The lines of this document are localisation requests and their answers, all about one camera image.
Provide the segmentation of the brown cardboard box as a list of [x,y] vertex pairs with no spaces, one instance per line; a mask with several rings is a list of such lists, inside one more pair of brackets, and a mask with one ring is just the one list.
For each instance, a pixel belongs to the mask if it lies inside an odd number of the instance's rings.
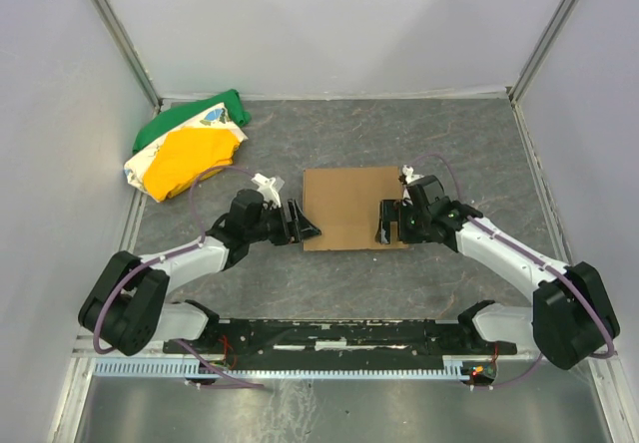
[[375,240],[379,204],[402,197],[397,167],[306,169],[303,211],[321,235],[304,242],[305,251],[404,249],[396,225],[391,244]]

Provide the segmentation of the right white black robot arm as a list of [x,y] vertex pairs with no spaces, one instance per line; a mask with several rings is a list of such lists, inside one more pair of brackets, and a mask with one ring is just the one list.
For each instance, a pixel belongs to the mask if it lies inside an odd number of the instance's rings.
[[485,302],[470,326],[487,342],[532,347],[568,370],[587,357],[614,355],[620,325],[598,270],[537,251],[501,230],[483,213],[446,195],[440,180],[403,167],[402,196],[383,200],[375,239],[389,245],[436,243],[471,258],[506,280],[526,307]]

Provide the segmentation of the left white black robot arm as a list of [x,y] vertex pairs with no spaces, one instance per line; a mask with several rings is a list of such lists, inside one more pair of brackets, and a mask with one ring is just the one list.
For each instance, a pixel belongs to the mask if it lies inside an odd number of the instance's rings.
[[196,340],[216,315],[193,302],[170,304],[169,293],[232,268],[254,243],[288,245],[320,235],[295,200],[283,208],[258,191],[241,190],[192,242],[146,255],[113,254],[79,310],[79,323],[92,333],[98,354],[132,356],[152,341]]

